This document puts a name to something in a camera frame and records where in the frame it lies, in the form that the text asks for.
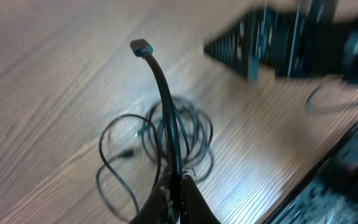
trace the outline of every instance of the wire bundle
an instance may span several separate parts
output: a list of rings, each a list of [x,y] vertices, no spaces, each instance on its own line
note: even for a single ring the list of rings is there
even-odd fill
[[[180,137],[185,145],[184,157],[182,156],[182,165],[184,168],[191,168],[197,166],[208,154],[210,163],[208,170],[204,175],[195,179],[196,183],[204,181],[212,172],[214,166],[214,157],[213,153],[210,150],[210,144],[213,138],[213,125],[208,117],[208,115],[197,109],[194,104],[182,97],[173,96],[173,102],[175,104],[175,116],[177,123],[179,124]],[[162,161],[165,165],[168,165],[168,146],[165,140],[165,124],[161,114],[157,112],[160,111],[161,101],[158,101],[152,105],[145,117],[136,115],[136,114],[124,114],[118,118],[111,121],[107,127],[102,132],[102,135],[99,140],[99,153],[100,157],[104,163],[101,166],[96,174],[96,187],[98,192],[107,206],[107,208],[116,216],[118,219],[124,222],[129,222],[128,219],[122,217],[119,212],[111,205],[108,198],[105,196],[101,189],[100,185],[100,175],[105,167],[107,167],[112,173],[113,176],[119,181],[119,183],[124,187],[124,189],[131,196],[132,201],[134,202],[136,212],[139,213],[139,206],[136,200],[134,193],[131,188],[125,183],[124,179],[112,168],[111,164],[113,161],[118,159],[130,159],[136,155],[135,150],[126,150],[122,153],[112,157],[111,159],[106,159],[103,153],[103,140],[106,133],[121,119],[127,117],[135,117],[143,121],[142,127],[138,130],[136,136],[141,138],[141,149],[146,153],[147,157],[157,165],[157,171],[154,178],[154,183],[152,189],[157,185],[157,182],[160,177],[160,170],[162,166]]]

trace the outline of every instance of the black electronic device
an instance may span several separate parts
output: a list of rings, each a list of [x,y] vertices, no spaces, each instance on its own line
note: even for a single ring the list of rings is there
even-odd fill
[[[344,197],[348,203],[358,203],[358,123],[343,135],[262,223],[319,223]],[[337,213],[333,223],[342,223],[339,220],[344,215],[349,216]]]
[[[309,14],[280,12],[265,6],[240,18],[204,52],[248,80],[256,80],[259,63],[276,77],[318,78],[344,75],[358,83],[358,19],[332,23],[336,0],[314,0]]]

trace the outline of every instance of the black cable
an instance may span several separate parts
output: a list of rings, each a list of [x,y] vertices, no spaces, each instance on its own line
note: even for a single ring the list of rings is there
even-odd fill
[[[99,168],[98,173],[96,174],[96,187],[98,189],[98,192],[101,196],[101,198],[103,199],[104,204],[107,206],[107,208],[110,210],[111,213],[113,213],[115,216],[118,217],[118,219],[124,221],[124,222],[128,222],[128,220],[126,220],[125,218],[122,218],[120,216],[120,214],[116,211],[116,209],[111,205],[110,201],[107,199],[107,197],[104,195],[101,186],[100,186],[100,173],[102,172],[102,170],[107,167],[109,169],[109,171],[113,174],[113,176],[115,176],[115,178],[119,181],[119,183],[125,188],[125,190],[129,193],[129,195],[131,196],[135,208],[136,208],[136,212],[139,213],[139,206],[137,204],[137,200],[136,197],[134,195],[134,193],[132,192],[131,188],[125,183],[125,181],[122,179],[122,177],[110,166],[110,162],[119,159],[119,158],[130,158],[133,157],[134,151],[124,151],[123,153],[114,156],[113,158],[107,160],[103,154],[103,139],[104,139],[104,135],[107,133],[107,131],[114,125],[116,124],[119,120],[121,120],[122,118],[126,118],[126,117],[135,117],[135,118],[139,118],[142,119],[145,123],[148,123],[148,125],[153,129],[154,132],[154,140],[157,142],[157,132],[155,129],[154,124],[149,121],[148,119],[136,115],[136,114],[124,114],[121,115],[119,117],[117,117],[116,119],[114,119],[113,121],[111,121],[106,128],[103,130],[100,139],[99,139],[99,154],[100,154],[100,158],[102,159],[104,165],[102,167]],[[154,178],[154,183],[153,183],[153,187],[152,190],[154,189],[154,187],[157,185],[158,179],[160,177],[160,170],[161,170],[161,149],[160,147],[157,145],[156,146],[156,155],[157,155],[157,171],[155,173],[155,178]]]
[[[208,170],[205,172],[205,174],[201,175],[197,179],[195,179],[195,183],[200,183],[204,181],[206,178],[209,177],[213,170],[214,166],[214,157],[213,153],[210,150],[209,146],[211,144],[212,138],[213,138],[213,125],[208,117],[208,115],[201,110],[198,110],[194,104],[182,97],[173,96],[173,102],[174,102],[174,110],[175,110],[175,116],[178,122],[178,129],[180,129],[180,136],[183,138],[183,141],[185,143],[186,147],[186,155],[181,160],[181,163],[183,166],[196,166],[198,165],[208,154],[210,163]],[[133,194],[131,188],[125,183],[125,181],[122,179],[122,177],[111,167],[110,163],[114,162],[117,159],[130,159],[135,156],[134,150],[127,150],[124,151],[113,158],[106,160],[104,154],[103,154],[103,139],[107,131],[114,126],[120,119],[126,118],[126,117],[135,117],[143,120],[142,127],[140,130],[138,130],[137,135],[141,137],[141,146],[142,150],[146,153],[147,157],[157,165],[157,171],[156,176],[154,179],[153,187],[154,189],[155,185],[158,182],[158,178],[160,175],[160,169],[162,166],[162,159],[164,159],[166,165],[169,164],[168,159],[168,153],[166,146],[164,150],[161,150],[163,148],[163,138],[165,134],[165,123],[163,122],[162,117],[157,117],[155,114],[156,111],[159,111],[159,106],[161,105],[161,101],[158,101],[152,105],[152,107],[149,109],[145,117],[136,115],[136,114],[124,114],[119,116],[118,118],[111,121],[106,128],[103,130],[102,135],[99,140],[99,153],[103,161],[103,166],[101,166],[98,170],[98,173],[96,174],[96,187],[98,189],[98,192],[104,202],[104,204],[107,206],[107,208],[110,210],[110,212],[115,215],[118,219],[120,219],[123,222],[129,222],[128,219],[122,217],[117,209],[115,209],[110,201],[108,200],[107,196],[103,193],[103,190],[101,189],[100,184],[100,175],[102,170],[107,167],[109,171],[112,173],[113,176],[119,181],[119,183],[125,188],[125,190],[129,193],[131,196],[131,199],[135,205],[136,212],[139,213],[139,206],[136,200],[135,195]],[[207,127],[204,126],[202,120],[207,122]],[[186,132],[185,124],[186,122],[189,122],[189,124],[192,127],[192,133]],[[157,155],[157,158],[151,155],[149,147],[147,147],[146,140],[150,143],[150,147],[152,151]]]
[[[173,102],[175,104],[175,114],[176,114],[176,118],[177,118],[177,122],[179,123],[179,127],[180,127],[180,131],[181,131],[181,136],[183,136],[183,140],[185,142],[185,147],[186,147],[186,156],[184,158],[181,159],[181,162],[183,164],[183,166],[196,166],[198,165],[207,155],[208,152],[209,153],[209,157],[210,157],[210,164],[208,167],[207,172],[205,173],[205,175],[202,176],[202,178],[196,179],[195,182],[199,183],[203,180],[205,180],[211,173],[213,166],[214,166],[214,157],[212,152],[210,151],[210,145],[211,145],[211,141],[213,138],[213,125],[212,122],[210,120],[210,118],[208,117],[208,115],[201,110],[198,110],[190,101],[181,98],[181,97],[177,97],[177,96],[173,96]],[[151,107],[151,109],[149,109],[149,111],[146,114],[146,118],[150,121],[154,121],[154,123],[158,124],[158,128],[157,128],[157,137],[158,137],[158,144],[160,145],[160,147],[162,146],[162,140],[163,140],[163,136],[162,134],[164,133],[165,130],[165,125],[163,122],[161,122],[161,118],[157,118],[155,119],[155,111],[158,108],[158,106],[161,104],[161,101],[156,102],[153,104],[153,106]],[[200,117],[201,119],[204,119],[209,126],[209,136],[207,134],[207,129],[204,126],[204,124],[200,121]],[[185,121],[189,121],[190,124],[192,125],[192,130],[193,133],[192,135],[188,134],[185,130],[185,125],[183,124],[183,120]],[[146,153],[146,155],[149,157],[149,159],[152,162],[155,162],[155,159],[151,156],[150,152],[148,151],[147,147],[146,147],[146,138],[149,140],[150,145],[152,146],[153,150],[157,150],[156,145],[154,145],[151,141],[151,129],[150,126],[148,126],[147,123],[143,123],[142,125],[142,129],[138,131],[138,135],[140,135],[140,137],[142,138],[142,147],[144,148],[144,151]],[[166,151],[162,151],[162,159],[167,160],[167,152]]]
[[[148,50],[141,51],[141,56],[153,71],[155,81],[157,82],[158,90],[160,92],[161,104],[163,105],[163,120],[166,126],[166,138],[168,144],[168,153],[170,160],[170,175],[171,181],[176,182],[172,187],[177,188],[180,192],[180,181],[182,176],[181,167],[181,155],[180,155],[180,141],[178,135],[177,121],[175,119],[175,105],[173,104],[171,93],[169,91],[168,83],[164,77],[162,69],[157,61],[154,59],[151,52]],[[171,195],[173,202],[175,203],[179,199],[180,194]]]
[[[358,107],[358,101],[345,103],[343,105],[335,105],[335,106],[325,106],[325,107],[316,107],[311,104],[311,100],[314,95],[323,87],[322,84],[318,85],[309,95],[306,104],[305,110],[310,113],[332,113],[344,110],[350,110]]]

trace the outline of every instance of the wood grain surface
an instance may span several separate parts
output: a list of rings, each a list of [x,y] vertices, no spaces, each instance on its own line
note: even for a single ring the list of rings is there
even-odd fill
[[[222,223],[266,215],[358,120],[358,109],[306,114],[305,100],[319,81],[274,80],[261,68],[258,82],[247,83],[203,55],[204,40],[263,4],[0,0],[0,224],[120,223],[96,191],[97,142],[114,117],[144,114],[159,99],[151,71],[129,48],[136,38],[154,47],[171,92],[213,120],[216,164],[198,186],[211,210]],[[291,0],[269,4],[296,7]],[[339,2],[337,19],[357,13],[358,1]],[[318,99],[358,98],[358,88],[338,89]],[[142,205],[155,167],[145,157],[114,166]],[[105,173],[102,182],[133,217],[117,181]]]

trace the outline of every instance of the cable connector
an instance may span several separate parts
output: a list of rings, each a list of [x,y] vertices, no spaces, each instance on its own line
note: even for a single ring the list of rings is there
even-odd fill
[[[141,153],[140,148],[138,148],[138,149],[136,149],[136,148],[126,149],[125,151],[123,151],[122,153],[120,153],[118,155],[118,158],[120,158],[120,159],[131,159],[131,158],[139,155],[140,153]]]
[[[131,41],[130,46],[136,57],[143,57],[142,54],[144,52],[148,52],[150,54],[153,53],[152,46],[144,39],[133,40]]]

